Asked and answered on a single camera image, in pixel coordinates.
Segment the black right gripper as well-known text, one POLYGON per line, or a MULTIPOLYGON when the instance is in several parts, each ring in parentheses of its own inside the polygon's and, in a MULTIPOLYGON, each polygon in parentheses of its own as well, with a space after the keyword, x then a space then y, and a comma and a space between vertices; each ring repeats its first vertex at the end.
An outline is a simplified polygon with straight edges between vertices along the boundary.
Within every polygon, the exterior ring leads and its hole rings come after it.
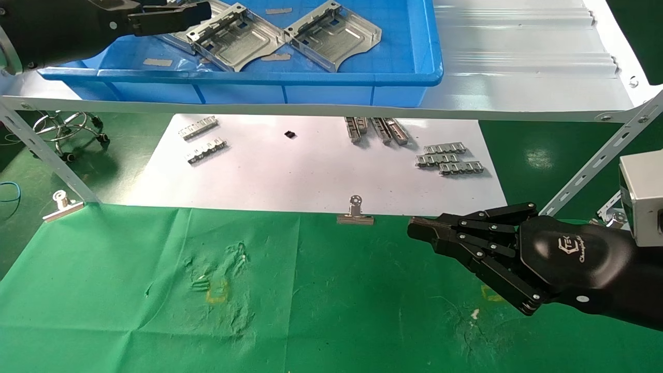
POLYGON ((615 310, 613 283, 636 250, 631 233, 537 215, 537 205, 521 203, 464 216, 412 217, 407 234, 457 260, 525 315, 545 303, 545 293, 549 302, 588 314, 615 310))

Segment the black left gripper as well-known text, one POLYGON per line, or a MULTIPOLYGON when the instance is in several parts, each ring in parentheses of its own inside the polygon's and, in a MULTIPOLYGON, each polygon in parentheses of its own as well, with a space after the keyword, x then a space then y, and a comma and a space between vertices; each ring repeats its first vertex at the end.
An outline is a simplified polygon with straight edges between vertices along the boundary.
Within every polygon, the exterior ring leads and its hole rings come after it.
POLYGON ((9 69, 55 66, 89 59, 121 36, 184 32, 211 17, 209 2, 5 1, 4 58, 9 69))

